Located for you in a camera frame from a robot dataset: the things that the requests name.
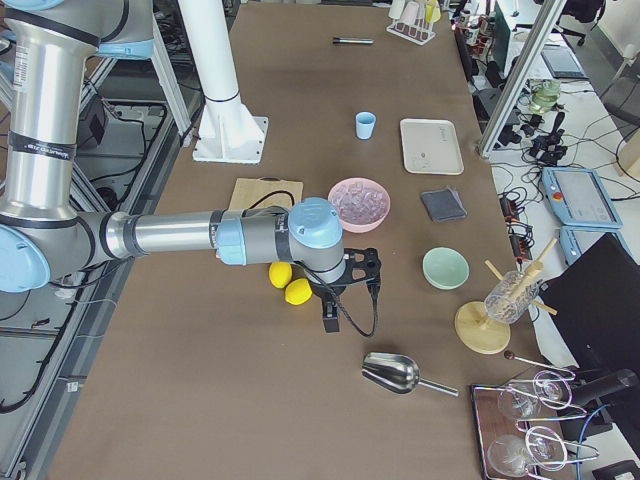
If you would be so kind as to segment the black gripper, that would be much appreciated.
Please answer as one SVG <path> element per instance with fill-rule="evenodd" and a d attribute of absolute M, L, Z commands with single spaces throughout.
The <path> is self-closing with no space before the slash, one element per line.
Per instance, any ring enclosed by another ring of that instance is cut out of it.
<path fill-rule="evenodd" d="M 340 331 L 339 311 L 344 313 L 346 308 L 340 302 L 340 295 L 346 290 L 347 284 L 342 282 L 322 283 L 318 280 L 310 281 L 311 290 L 321 300 L 322 321 L 326 333 Z"/>

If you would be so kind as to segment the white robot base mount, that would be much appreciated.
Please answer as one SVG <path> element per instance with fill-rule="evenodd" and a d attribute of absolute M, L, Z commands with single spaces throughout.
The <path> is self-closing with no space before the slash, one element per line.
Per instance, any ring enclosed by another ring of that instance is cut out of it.
<path fill-rule="evenodd" d="M 243 104 L 220 1 L 179 3 L 204 95 L 193 159 L 255 165 L 260 162 L 268 119 Z"/>

